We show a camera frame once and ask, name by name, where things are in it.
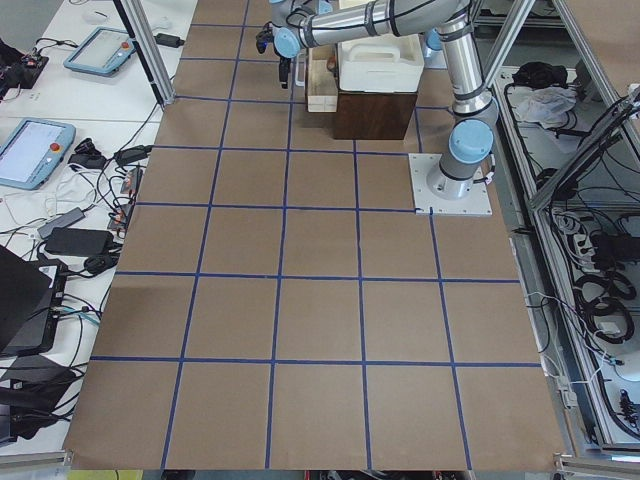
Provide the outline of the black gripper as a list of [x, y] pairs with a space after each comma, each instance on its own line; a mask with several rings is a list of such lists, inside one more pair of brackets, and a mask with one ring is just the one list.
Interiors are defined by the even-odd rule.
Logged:
[[285, 26], [277, 26], [268, 21], [255, 36], [255, 45], [259, 54], [264, 54], [269, 44], [280, 57], [278, 80], [282, 89], [289, 88], [290, 59], [295, 58], [304, 48], [302, 40], [303, 21], [290, 21]]

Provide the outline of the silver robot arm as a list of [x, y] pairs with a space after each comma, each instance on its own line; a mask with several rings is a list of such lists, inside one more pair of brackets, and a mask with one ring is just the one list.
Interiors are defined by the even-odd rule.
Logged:
[[309, 49], [366, 37], [406, 37], [434, 30], [440, 41], [452, 92], [455, 126], [448, 150], [426, 176], [429, 190], [445, 200], [470, 193], [474, 175], [494, 143], [498, 110], [485, 85], [474, 40], [469, 1], [368, 1], [337, 10], [317, 1], [271, 1], [270, 20], [256, 36], [256, 48], [271, 43], [290, 60]]

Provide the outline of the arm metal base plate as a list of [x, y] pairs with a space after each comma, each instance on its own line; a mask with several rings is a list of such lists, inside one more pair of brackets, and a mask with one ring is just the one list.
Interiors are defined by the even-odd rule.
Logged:
[[442, 50], [428, 49], [424, 57], [424, 62], [425, 62], [426, 69], [431, 69], [431, 70], [447, 69], [444, 52]]
[[441, 154], [408, 155], [414, 212], [418, 215], [489, 217], [488, 188], [478, 166], [467, 180], [452, 180], [440, 169]]

